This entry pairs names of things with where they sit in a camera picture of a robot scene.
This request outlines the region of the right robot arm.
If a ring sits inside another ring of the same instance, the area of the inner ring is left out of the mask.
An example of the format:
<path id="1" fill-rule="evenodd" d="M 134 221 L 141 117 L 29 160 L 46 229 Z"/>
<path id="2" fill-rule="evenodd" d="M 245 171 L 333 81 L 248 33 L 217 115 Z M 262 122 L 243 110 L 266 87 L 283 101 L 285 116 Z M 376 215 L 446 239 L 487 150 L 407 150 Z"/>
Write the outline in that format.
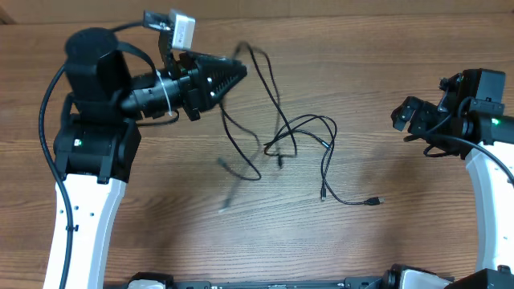
<path id="1" fill-rule="evenodd" d="M 468 69 L 443 78 L 438 104 L 409 96 L 391 113 L 393 126 L 422 139 L 431 157 L 465 162 L 475 195 L 478 254 L 475 272 L 454 280 L 405 265 L 387 271 L 381 288 L 511 288 L 513 286 L 513 118 L 504 115 L 506 75 Z"/>

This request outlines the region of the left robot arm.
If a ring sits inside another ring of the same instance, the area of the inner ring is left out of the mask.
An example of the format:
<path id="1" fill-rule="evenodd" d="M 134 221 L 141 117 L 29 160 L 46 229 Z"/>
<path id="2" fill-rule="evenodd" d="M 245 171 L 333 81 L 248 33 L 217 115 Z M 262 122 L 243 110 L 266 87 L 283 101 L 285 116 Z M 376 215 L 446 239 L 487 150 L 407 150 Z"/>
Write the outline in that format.
<path id="1" fill-rule="evenodd" d="M 55 228 L 46 288 L 101 288 L 112 228 L 143 127 L 183 109 L 190 120 L 221 104 L 247 75 L 238 60 L 190 51 L 173 56 L 160 37 L 162 69 L 131 76 L 125 56 L 147 59 L 113 29 L 76 32 L 58 70 L 71 85 L 53 144 L 43 154 L 55 178 Z"/>

